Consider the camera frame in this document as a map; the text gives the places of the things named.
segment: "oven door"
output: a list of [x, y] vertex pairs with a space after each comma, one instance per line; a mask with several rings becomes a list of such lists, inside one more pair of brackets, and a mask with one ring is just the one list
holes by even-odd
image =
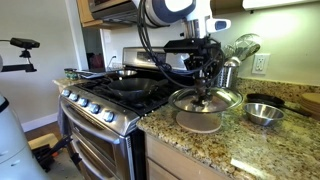
[[100, 155], [90, 149], [76, 135], [72, 135], [72, 147], [81, 158], [80, 170], [86, 179], [114, 179], [109, 167], [107, 167]]
[[63, 112], [72, 130], [72, 146], [90, 172], [100, 179], [135, 179], [131, 139], [110, 129], [100, 129], [61, 100]]

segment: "white robot body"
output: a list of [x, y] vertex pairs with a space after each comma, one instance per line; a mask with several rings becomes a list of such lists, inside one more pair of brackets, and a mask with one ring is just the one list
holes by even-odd
[[0, 179], [47, 180], [33, 156], [20, 122], [0, 94]]

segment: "stove knob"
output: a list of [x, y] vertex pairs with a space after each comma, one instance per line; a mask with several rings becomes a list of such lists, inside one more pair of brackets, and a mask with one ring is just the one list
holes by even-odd
[[79, 95], [78, 94], [75, 94], [75, 93], [71, 93], [69, 98], [72, 100], [72, 101], [78, 101], [78, 98], [79, 98]]
[[79, 104], [81, 107], [86, 107], [86, 106], [88, 105], [88, 102], [89, 102], [88, 99], [86, 99], [86, 98], [80, 98], [78, 104]]
[[100, 106], [98, 104], [91, 104], [89, 110], [92, 114], [98, 114]]
[[61, 94], [62, 94], [62, 96], [64, 96], [64, 97], [68, 97], [68, 96], [70, 95], [70, 93], [71, 93], [70, 90], [64, 89]]
[[113, 117], [114, 117], [114, 113], [112, 111], [105, 111], [104, 112], [104, 115], [103, 115], [103, 119], [106, 121], [106, 122], [112, 122], [113, 121]]

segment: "black pan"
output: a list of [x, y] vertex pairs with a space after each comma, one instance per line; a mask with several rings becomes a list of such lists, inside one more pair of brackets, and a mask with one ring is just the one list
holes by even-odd
[[298, 109], [293, 109], [293, 108], [286, 106], [284, 100], [277, 98], [275, 96], [270, 96], [270, 95], [266, 95], [266, 94], [258, 94], [258, 93], [247, 94], [247, 101], [251, 102], [251, 103], [263, 103], [263, 104], [267, 104], [267, 105], [274, 106], [277, 108], [285, 108], [285, 109], [288, 109], [290, 111], [293, 111], [295, 113], [298, 113], [298, 114], [301, 114], [301, 115], [307, 116], [307, 117], [311, 116], [311, 114], [308, 112], [300, 111]]
[[159, 86], [168, 83], [164, 79], [156, 81], [147, 78], [128, 78], [117, 80], [107, 85], [108, 89], [117, 97], [129, 101], [135, 101], [144, 98], [157, 90]]

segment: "metal bowl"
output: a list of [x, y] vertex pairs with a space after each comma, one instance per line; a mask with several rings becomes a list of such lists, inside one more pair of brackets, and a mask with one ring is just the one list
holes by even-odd
[[247, 103], [243, 109], [253, 123], [270, 126], [284, 117], [283, 111], [273, 106], [260, 103]]

